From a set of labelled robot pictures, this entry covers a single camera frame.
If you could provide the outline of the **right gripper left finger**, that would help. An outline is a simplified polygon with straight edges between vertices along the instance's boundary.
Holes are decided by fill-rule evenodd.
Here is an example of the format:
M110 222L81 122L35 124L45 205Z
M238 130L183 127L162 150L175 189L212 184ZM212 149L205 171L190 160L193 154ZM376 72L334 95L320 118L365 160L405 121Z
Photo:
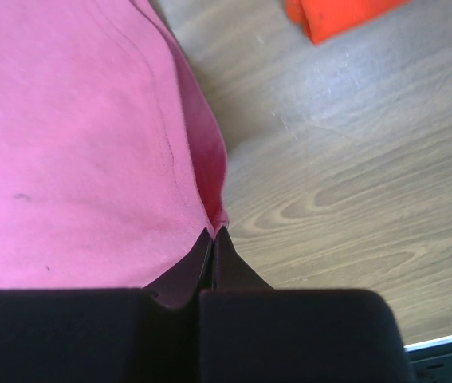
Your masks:
M207 232L144 288L0 290L0 382L196 382Z

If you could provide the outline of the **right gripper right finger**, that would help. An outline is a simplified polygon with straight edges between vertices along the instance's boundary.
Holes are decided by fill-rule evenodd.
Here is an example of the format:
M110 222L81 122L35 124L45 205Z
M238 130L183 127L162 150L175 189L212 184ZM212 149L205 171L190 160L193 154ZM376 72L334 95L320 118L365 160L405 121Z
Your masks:
M199 297L203 382L414 382L395 316L359 289L276 290L217 234Z

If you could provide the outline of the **pink t-shirt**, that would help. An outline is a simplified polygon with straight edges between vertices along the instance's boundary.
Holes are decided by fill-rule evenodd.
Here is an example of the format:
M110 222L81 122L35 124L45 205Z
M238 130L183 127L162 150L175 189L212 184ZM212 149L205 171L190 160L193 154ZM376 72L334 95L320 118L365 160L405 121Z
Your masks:
M142 287L228 222L226 148L147 1L0 1L0 290Z

